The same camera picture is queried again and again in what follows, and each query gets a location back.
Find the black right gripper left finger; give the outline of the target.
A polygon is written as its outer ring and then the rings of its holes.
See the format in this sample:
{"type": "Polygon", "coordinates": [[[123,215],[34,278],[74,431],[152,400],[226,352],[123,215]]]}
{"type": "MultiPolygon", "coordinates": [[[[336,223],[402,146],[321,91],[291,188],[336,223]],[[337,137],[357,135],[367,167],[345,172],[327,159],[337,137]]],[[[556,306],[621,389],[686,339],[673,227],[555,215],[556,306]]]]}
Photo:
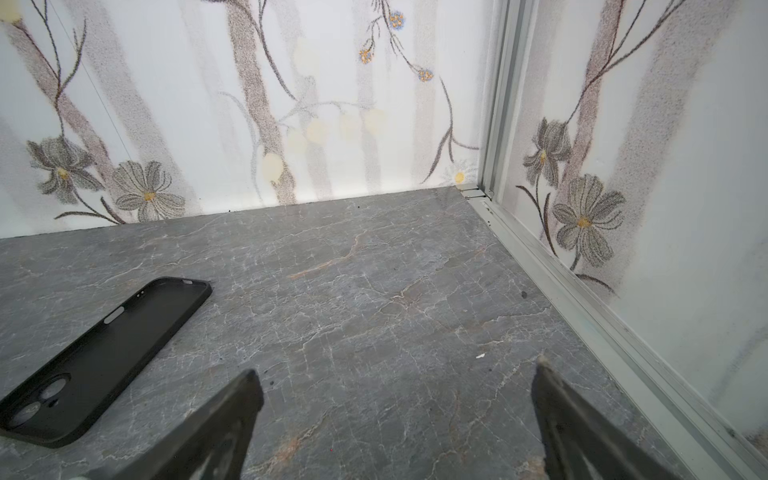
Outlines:
{"type": "Polygon", "coordinates": [[[160,442],[116,473],[106,468],[85,479],[239,479],[264,393],[246,369],[160,442]]]}

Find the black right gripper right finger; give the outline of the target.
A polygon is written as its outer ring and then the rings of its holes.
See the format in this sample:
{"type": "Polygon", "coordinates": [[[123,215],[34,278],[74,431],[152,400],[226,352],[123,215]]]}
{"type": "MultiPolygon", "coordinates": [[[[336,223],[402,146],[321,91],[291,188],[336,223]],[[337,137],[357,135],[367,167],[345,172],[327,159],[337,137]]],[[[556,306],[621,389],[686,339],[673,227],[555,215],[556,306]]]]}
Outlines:
{"type": "Polygon", "coordinates": [[[550,479],[674,479],[539,358],[531,398],[550,479]]]}

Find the black phone case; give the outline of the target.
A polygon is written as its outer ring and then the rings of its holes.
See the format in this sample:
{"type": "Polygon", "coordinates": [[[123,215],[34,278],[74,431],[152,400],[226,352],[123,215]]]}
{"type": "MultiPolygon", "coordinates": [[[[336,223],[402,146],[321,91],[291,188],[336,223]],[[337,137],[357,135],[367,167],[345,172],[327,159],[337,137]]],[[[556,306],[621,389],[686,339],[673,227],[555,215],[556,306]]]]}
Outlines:
{"type": "Polygon", "coordinates": [[[144,285],[1,400],[1,435],[49,449],[82,437],[212,291],[175,277],[144,285]]]}

